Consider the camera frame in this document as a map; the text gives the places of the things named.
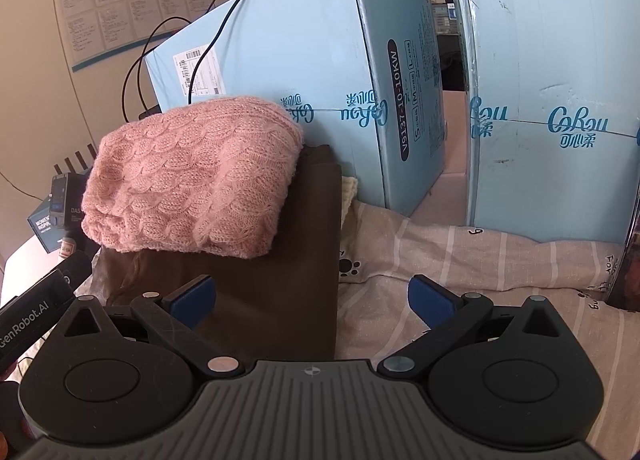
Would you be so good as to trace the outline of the pink knitted sweater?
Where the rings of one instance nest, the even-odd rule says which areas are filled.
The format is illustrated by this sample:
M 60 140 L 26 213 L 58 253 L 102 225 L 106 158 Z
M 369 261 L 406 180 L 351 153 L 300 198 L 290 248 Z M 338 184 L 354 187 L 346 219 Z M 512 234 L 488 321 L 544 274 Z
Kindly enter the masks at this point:
M 246 96 L 126 124 L 100 142 L 82 230 L 120 253 L 265 255 L 303 141 L 282 106 Z

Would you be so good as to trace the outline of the striped cartoon bed sheet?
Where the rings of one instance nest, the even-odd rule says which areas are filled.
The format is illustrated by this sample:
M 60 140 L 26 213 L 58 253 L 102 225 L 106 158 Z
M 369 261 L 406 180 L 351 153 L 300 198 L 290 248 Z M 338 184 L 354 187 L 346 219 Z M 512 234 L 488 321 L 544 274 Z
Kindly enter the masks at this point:
M 605 301 L 622 250 L 590 241 L 538 243 L 475 227 L 421 224 L 352 202 L 342 228 L 336 356 L 379 362 L 425 333 L 408 282 L 431 278 L 497 305 L 553 304 L 597 368 L 604 402 L 588 442 L 607 459 L 639 449 L 639 315 Z

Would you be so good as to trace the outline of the brown folded garment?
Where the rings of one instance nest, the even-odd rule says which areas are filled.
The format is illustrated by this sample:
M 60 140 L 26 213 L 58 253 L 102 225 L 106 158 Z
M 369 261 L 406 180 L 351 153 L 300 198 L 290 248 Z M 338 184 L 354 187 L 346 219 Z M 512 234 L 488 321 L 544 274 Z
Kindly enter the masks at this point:
M 100 252 L 92 280 L 106 305 L 174 292 L 207 275 L 214 309 L 196 331 L 226 355 L 331 360 L 335 354 L 342 170 L 327 146 L 300 152 L 270 251 L 252 259 L 143 250 Z

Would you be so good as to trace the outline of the small black display device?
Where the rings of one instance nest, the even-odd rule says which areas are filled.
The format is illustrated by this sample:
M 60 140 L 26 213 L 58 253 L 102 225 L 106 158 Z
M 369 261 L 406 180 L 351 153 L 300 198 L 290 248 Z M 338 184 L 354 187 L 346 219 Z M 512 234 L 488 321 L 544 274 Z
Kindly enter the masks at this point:
M 87 237 L 81 228 L 85 213 L 81 208 L 88 181 L 87 174 L 64 173 L 54 176 L 51 183 L 49 220 L 54 229 L 63 230 L 78 249 L 86 246 Z

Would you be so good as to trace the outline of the black router with antennas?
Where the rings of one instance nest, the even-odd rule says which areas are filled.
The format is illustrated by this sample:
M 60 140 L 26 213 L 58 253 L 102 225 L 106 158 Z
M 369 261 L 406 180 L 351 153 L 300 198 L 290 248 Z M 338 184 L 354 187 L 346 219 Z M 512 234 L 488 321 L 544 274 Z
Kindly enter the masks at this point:
M 87 174 L 90 172 L 97 155 L 96 146 L 93 143 L 88 143 L 88 145 L 79 147 L 57 159 L 52 164 L 54 173 L 55 175 L 65 173 Z

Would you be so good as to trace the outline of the smartphone leaning on box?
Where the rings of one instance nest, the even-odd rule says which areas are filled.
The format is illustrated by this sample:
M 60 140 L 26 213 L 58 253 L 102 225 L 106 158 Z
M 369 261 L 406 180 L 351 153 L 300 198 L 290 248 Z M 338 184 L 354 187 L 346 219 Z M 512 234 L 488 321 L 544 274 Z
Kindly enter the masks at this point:
M 638 311 L 640 304 L 639 219 L 639 199 L 636 199 L 622 255 L 616 259 L 606 281 L 605 301 L 628 311 Z

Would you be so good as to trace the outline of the white shipping label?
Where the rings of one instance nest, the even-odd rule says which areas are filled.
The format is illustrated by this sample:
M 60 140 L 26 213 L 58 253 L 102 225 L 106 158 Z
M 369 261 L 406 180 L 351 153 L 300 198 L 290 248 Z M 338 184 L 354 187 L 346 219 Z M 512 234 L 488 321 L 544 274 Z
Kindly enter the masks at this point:
M 174 56 L 178 82 L 186 99 L 222 96 L 226 93 L 216 52 L 211 49 L 203 56 L 206 48 L 203 45 Z

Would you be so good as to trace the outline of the small light blue box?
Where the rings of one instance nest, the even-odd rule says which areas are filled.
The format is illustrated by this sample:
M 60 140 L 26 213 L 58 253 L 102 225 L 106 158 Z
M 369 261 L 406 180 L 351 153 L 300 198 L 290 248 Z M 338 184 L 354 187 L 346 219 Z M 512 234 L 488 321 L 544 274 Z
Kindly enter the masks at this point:
M 223 96 L 288 112 L 329 146 L 361 201 L 410 215 L 444 168 L 442 81 L 431 0 L 230 0 L 145 59 L 163 110 L 186 99 L 177 53 L 213 49 Z

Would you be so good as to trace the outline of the large light blue box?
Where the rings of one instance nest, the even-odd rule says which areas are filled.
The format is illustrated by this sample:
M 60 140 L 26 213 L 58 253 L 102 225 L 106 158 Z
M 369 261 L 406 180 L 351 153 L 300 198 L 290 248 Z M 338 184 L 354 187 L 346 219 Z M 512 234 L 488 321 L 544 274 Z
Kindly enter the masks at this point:
M 470 224 L 622 244 L 639 184 L 639 0 L 456 0 Z

